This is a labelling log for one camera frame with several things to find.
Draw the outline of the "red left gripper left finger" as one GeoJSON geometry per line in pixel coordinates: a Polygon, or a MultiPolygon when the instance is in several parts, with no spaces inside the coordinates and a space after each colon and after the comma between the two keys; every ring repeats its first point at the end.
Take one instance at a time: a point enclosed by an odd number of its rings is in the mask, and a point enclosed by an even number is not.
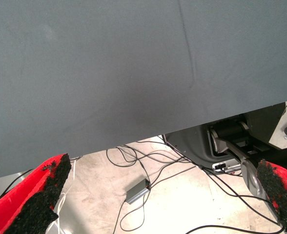
{"type": "Polygon", "coordinates": [[[43,234],[71,170],[68,154],[53,156],[0,198],[0,234],[43,234]]]}

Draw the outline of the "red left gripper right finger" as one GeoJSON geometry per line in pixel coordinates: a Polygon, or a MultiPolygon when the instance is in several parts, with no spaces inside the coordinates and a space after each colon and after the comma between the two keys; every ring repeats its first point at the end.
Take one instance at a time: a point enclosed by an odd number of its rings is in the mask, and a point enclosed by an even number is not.
{"type": "Polygon", "coordinates": [[[257,178],[287,232],[287,168],[261,160],[257,167],[257,178]]]}

